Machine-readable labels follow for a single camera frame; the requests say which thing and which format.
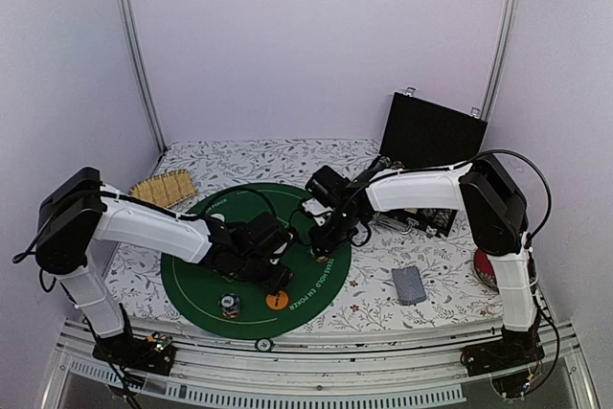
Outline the orange big blind button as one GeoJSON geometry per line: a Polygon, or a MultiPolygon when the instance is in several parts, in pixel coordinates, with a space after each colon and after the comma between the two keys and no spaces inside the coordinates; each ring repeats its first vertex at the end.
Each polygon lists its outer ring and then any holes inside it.
{"type": "Polygon", "coordinates": [[[287,308],[289,298],[283,290],[280,290],[276,294],[268,294],[265,298],[265,302],[268,308],[274,311],[280,311],[287,308]]]}

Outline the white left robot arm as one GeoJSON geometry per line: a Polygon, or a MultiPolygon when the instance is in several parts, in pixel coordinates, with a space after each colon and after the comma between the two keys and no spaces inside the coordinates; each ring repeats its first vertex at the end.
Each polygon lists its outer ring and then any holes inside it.
{"type": "Polygon", "coordinates": [[[135,364],[143,351],[95,264],[92,250],[106,241],[167,254],[267,294],[283,290],[293,277],[280,259],[294,237],[270,212],[247,222],[181,214],[103,183],[95,168],[78,170],[41,203],[34,257],[39,268],[57,277],[123,365],[135,364]]]}

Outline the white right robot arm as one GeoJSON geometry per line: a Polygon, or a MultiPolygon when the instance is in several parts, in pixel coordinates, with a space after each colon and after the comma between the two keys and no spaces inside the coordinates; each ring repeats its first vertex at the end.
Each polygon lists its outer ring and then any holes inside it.
{"type": "Polygon", "coordinates": [[[473,242],[493,268],[503,326],[500,339],[463,348],[463,365],[469,375],[483,375],[543,358],[527,200],[493,153],[446,167],[370,168],[353,180],[323,166],[308,179],[306,190],[311,198],[303,208],[316,221],[308,235],[318,256],[328,256],[348,243],[357,225],[368,223],[377,213],[465,212],[473,242]]]}

